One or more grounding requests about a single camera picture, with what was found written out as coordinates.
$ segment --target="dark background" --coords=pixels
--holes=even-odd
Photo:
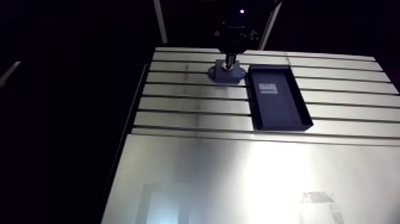
[[[167,46],[216,47],[226,4],[162,1]],[[270,5],[246,3],[260,33]],[[286,0],[266,50],[374,56],[398,86],[398,11],[389,0]],[[0,89],[6,217],[98,223],[139,76],[161,46],[152,1],[6,0],[0,30],[0,60],[22,61]]]

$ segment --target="black rectangular box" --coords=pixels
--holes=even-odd
[[[246,78],[258,130],[307,130],[310,114],[289,66],[251,65]]]

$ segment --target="metal table surface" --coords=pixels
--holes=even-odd
[[[216,49],[157,48],[102,223],[398,223],[400,96],[373,57],[246,51],[292,67],[314,126],[253,130]]]

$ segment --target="white label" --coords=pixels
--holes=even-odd
[[[261,94],[278,94],[275,83],[259,83],[258,87]]]

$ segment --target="metal frame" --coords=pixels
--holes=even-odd
[[[260,40],[260,44],[258,45],[258,49],[260,51],[263,51],[265,48],[265,45],[267,44],[268,38],[270,37],[272,27],[274,26],[276,17],[278,16],[280,6],[282,5],[282,2],[270,13],[270,17],[268,18],[267,25],[265,26],[264,33],[262,34],[262,38]]]
[[[166,44],[168,42],[168,39],[167,39],[167,32],[165,31],[164,17],[163,17],[163,11],[161,9],[160,0],[153,0],[153,3],[154,3],[155,15],[157,16],[158,28],[160,30],[162,44]]]

